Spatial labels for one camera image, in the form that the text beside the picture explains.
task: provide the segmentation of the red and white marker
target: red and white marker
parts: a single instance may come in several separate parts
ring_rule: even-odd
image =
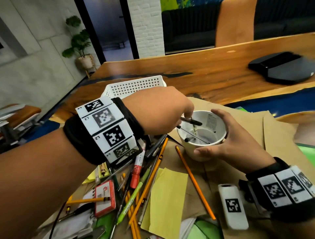
[[[136,156],[134,170],[132,171],[132,178],[131,178],[131,182],[130,182],[130,187],[133,188],[133,189],[135,189],[137,187],[137,185],[138,185],[138,182],[139,182],[139,179],[140,179],[140,172],[141,172],[141,169],[142,169],[143,158],[144,158],[144,154],[146,152],[145,151],[146,143],[144,141],[142,141],[142,142],[139,142],[139,144],[141,145],[143,151],[142,151],[141,154]]]

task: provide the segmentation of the black conference device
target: black conference device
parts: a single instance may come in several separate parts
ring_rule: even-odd
[[[260,73],[268,82],[292,85],[314,74],[315,61],[284,51],[257,58],[248,64],[248,68]]]

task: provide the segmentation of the white plastic basket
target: white plastic basket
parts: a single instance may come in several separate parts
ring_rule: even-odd
[[[123,82],[108,84],[102,96],[109,98],[119,97],[121,99],[135,93],[138,90],[152,88],[156,86],[166,86],[162,76],[151,76],[137,80],[127,80]]]

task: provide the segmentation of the green and blue mural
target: green and blue mural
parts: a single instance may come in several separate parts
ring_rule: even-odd
[[[211,1],[216,0],[161,0],[161,9],[162,11],[166,11],[178,8],[188,8],[192,6],[204,5]]]

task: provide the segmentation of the fingernail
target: fingernail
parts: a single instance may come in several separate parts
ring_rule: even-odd
[[[196,156],[200,156],[200,155],[201,155],[200,151],[197,150],[197,149],[194,150],[194,154],[195,154]]]

